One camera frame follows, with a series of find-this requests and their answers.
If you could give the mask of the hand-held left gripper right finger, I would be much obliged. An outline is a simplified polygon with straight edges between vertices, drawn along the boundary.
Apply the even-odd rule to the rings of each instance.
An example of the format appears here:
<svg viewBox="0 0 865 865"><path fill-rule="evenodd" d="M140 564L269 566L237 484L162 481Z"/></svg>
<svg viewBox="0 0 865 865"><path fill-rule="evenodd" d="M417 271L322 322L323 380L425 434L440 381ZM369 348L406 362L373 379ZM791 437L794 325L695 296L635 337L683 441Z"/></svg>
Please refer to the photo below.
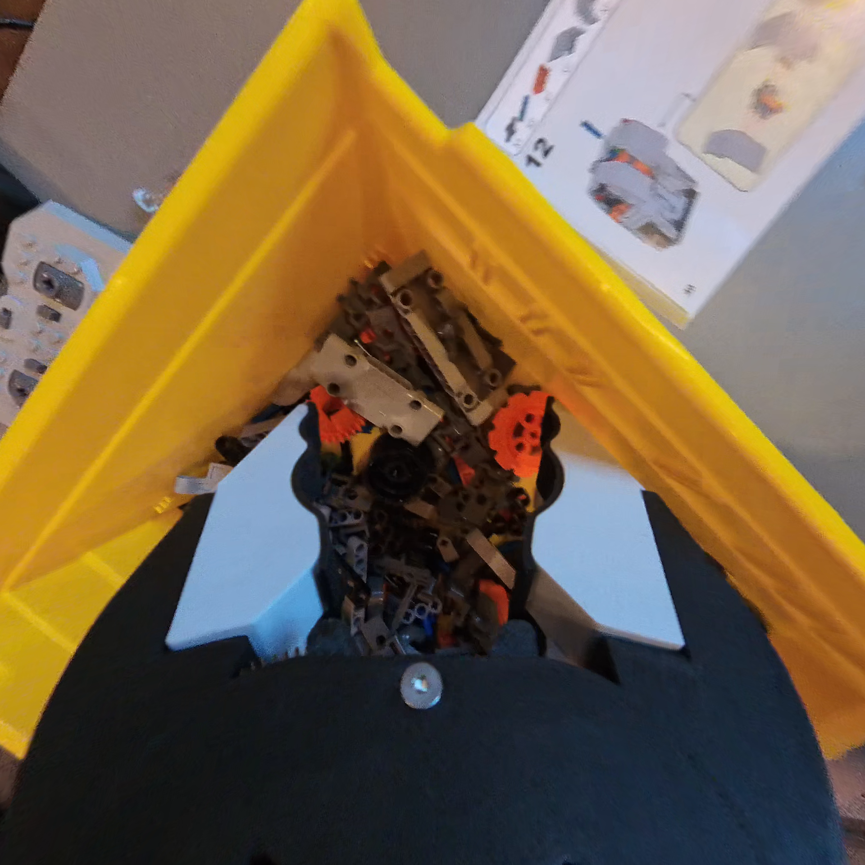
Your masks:
<svg viewBox="0 0 865 865"><path fill-rule="evenodd" d="M537 488L527 614L556 661L587 666L601 637L663 651L684 645L682 627L643 487L554 400L551 442Z"/></svg>

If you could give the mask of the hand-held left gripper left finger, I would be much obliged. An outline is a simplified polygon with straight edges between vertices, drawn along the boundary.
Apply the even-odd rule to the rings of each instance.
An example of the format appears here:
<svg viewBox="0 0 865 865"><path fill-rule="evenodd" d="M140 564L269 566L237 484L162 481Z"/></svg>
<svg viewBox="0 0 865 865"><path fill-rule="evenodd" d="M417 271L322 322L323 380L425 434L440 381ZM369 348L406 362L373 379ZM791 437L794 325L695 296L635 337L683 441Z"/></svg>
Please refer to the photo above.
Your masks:
<svg viewBox="0 0 865 865"><path fill-rule="evenodd" d="M303 655L325 611L319 418L295 408L217 486L166 634L185 651L245 637L263 661Z"/></svg>

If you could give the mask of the pile of building parts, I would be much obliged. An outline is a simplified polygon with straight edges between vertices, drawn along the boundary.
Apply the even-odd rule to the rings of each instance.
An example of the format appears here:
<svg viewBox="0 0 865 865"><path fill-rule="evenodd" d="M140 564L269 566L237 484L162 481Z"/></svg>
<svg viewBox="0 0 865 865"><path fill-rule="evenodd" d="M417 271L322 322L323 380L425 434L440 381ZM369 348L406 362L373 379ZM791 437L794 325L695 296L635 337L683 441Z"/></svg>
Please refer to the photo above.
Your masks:
<svg viewBox="0 0 865 865"><path fill-rule="evenodd" d="M542 505L537 482L553 397L537 385L513 382L513 369L507 399L535 390L549 399L539 471L518 478L503 470L488 434L507 399L480 427L470 425L384 291L380 277L395 266L383 260L363 278L350 280L337 296L338 313L270 403L236 434L217 438L215 452L227 476L295 408L313 405L309 393L319 384L311 361L328 335L360 345L443 408L445 417L422 442L432 452L434 473L405 503L377 499L365 484L373 443L388 434L380 427L366 420L347 443L320 441L315 508L323 514L323 546L317 578L325 611L308 635L305 654L315 651L315 643L331 640L350 654L367 656L448 650L485 655L510 619L525 571L521 557L528 527Z"/></svg>

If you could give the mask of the yellow plastic bin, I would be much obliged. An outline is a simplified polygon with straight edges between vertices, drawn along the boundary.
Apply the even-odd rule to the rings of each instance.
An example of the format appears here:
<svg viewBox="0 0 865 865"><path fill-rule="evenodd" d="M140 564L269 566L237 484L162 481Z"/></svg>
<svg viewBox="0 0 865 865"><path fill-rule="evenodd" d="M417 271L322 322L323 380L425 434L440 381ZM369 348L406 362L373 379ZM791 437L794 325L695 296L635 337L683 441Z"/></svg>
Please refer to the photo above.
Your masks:
<svg viewBox="0 0 865 865"><path fill-rule="evenodd" d="M303 2L2 438L2 747L373 254L425 249L517 372L762 613L827 756L863 744L863 542L358 2Z"/></svg>

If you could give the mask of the orange spur gear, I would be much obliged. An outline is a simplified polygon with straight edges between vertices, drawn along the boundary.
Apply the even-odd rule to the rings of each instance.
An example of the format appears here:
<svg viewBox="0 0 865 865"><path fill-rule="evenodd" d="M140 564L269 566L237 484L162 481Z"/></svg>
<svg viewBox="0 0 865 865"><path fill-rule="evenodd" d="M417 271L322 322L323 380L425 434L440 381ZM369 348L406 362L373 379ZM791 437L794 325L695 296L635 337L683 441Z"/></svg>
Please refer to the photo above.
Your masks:
<svg viewBox="0 0 865 865"><path fill-rule="evenodd" d="M342 445L361 433L367 421L325 387L310 390L309 402L317 408L319 438L324 445Z"/></svg>

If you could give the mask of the small orange sprocket wheel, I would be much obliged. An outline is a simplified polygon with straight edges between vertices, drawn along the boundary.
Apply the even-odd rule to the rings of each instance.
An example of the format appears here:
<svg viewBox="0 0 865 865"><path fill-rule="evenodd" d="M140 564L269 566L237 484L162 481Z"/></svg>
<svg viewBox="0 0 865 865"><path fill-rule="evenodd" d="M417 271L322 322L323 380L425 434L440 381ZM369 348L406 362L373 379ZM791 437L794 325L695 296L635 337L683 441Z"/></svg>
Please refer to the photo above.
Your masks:
<svg viewBox="0 0 865 865"><path fill-rule="evenodd" d="M492 419L489 447L498 465L518 478L532 478L540 469L548 399L540 390L514 393Z"/></svg>

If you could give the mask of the light grey rectangular plate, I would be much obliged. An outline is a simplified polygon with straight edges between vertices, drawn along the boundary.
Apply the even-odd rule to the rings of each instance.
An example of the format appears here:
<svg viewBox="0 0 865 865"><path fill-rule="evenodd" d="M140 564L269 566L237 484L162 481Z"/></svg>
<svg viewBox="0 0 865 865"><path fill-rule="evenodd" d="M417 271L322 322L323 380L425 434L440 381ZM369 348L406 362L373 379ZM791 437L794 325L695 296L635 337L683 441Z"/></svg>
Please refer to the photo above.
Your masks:
<svg viewBox="0 0 865 865"><path fill-rule="evenodd" d="M358 344L328 335L311 361L316 382L393 438L419 446L445 410Z"/></svg>

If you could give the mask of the small metal tool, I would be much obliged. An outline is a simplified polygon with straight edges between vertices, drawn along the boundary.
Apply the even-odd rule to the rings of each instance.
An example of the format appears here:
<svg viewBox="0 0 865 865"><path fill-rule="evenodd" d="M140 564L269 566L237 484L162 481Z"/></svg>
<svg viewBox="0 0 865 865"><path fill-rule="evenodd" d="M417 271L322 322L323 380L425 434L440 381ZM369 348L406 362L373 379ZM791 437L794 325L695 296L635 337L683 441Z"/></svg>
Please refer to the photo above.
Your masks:
<svg viewBox="0 0 865 865"><path fill-rule="evenodd" d="M173 172L152 182L142 182L133 189L132 200L150 218L163 206L179 178L180 174Z"/></svg>

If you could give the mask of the light grey electronic hub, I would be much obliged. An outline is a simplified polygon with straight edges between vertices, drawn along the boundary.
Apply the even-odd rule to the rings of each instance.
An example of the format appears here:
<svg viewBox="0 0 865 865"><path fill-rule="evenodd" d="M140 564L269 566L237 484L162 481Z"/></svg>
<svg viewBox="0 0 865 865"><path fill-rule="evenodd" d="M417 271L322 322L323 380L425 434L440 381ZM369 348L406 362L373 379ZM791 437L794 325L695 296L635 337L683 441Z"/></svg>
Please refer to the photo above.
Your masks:
<svg viewBox="0 0 865 865"><path fill-rule="evenodd" d="M1 434L131 248L55 201L10 223L2 257Z"/></svg>

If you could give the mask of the open instruction booklet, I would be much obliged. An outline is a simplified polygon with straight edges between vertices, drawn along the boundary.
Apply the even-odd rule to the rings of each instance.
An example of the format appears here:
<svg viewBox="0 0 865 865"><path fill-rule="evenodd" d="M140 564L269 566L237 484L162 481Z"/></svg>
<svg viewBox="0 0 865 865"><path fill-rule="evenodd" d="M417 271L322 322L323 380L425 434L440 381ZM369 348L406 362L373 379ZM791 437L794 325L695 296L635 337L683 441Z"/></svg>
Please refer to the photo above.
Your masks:
<svg viewBox="0 0 865 865"><path fill-rule="evenodd" d="M863 2L550 2L477 123L685 326L863 121L863 37Z"/></svg>

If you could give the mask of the long light grey frame beam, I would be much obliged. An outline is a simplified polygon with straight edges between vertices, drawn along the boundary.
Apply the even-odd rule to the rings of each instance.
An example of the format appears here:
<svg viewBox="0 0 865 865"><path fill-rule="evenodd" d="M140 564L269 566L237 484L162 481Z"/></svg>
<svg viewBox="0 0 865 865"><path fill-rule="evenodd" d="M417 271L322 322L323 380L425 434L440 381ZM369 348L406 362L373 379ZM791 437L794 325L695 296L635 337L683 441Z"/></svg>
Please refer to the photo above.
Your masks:
<svg viewBox="0 0 865 865"><path fill-rule="evenodd" d="M380 282L416 348L473 427L507 399L515 360L449 289L425 251L384 272Z"/></svg>

